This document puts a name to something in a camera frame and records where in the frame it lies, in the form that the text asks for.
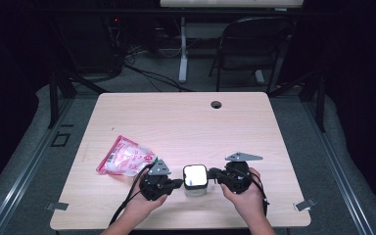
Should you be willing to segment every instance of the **person's right hand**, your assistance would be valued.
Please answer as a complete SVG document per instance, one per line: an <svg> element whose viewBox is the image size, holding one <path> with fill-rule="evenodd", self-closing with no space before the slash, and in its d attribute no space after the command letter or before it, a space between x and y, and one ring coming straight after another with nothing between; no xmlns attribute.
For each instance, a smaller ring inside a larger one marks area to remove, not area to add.
<svg viewBox="0 0 376 235"><path fill-rule="evenodd" d="M250 167L249 172L257 175L258 178L254 175L252 175L252 178L255 182L260 183L258 171ZM246 221L252 234L274 234L264 215L261 191L254 183L241 194L231 192L225 184L220 185L224 197L234 204L235 209Z"/></svg>

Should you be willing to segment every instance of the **black curtain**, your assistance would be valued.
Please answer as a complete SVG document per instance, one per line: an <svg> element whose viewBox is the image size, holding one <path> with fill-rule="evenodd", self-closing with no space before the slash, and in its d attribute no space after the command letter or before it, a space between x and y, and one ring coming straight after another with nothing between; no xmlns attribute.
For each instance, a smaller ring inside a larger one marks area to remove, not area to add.
<svg viewBox="0 0 376 235"><path fill-rule="evenodd" d="M0 0L0 173L34 117L35 92L48 84L54 51L45 46L19 1Z"/></svg>
<svg viewBox="0 0 376 235"><path fill-rule="evenodd" d="M309 1L306 10L332 8L342 16L298 21L279 82L313 70L325 74L349 153L376 195L376 1L322 3Z"/></svg>

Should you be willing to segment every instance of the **pink bag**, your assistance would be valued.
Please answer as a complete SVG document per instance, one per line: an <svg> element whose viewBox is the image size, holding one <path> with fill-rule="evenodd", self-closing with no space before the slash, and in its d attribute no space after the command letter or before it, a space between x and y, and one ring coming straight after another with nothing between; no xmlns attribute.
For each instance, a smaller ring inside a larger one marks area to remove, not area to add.
<svg viewBox="0 0 376 235"><path fill-rule="evenodd" d="M156 157L151 150L120 135L97 171L102 174L134 176Z"/></svg>

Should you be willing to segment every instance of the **person's left hand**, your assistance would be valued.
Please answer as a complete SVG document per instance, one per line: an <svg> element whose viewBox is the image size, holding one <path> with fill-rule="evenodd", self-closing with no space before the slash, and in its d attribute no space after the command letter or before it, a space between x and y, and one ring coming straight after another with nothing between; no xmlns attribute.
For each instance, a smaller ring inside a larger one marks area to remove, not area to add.
<svg viewBox="0 0 376 235"><path fill-rule="evenodd" d="M132 191L131 197L137 193L137 195L132 198L124 208L121 216L109 226L102 234L128 234L134 227L141 223L148 215L156 208L160 207L166 200L167 194L162 195L156 201L148 201L139 191L140 191L140 180L146 174L148 170L142 173L139 180Z"/></svg>

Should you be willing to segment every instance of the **wooden table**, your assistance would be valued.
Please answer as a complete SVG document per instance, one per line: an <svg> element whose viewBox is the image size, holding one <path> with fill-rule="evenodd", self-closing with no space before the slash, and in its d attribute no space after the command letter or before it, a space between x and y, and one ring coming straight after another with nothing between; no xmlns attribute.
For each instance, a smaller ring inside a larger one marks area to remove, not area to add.
<svg viewBox="0 0 376 235"><path fill-rule="evenodd" d="M220 109L211 106L221 103ZM106 93L99 97L55 211L55 230L104 229L125 199L132 178L96 171L119 135L150 148L169 166L171 179L182 178L186 165L223 169L225 157L244 152L263 157L249 162L261 173L274 227L310 224L304 200L269 100L264 93ZM246 223L209 182L208 194L188 198L173 190L162 207L137 229L244 228Z"/></svg>

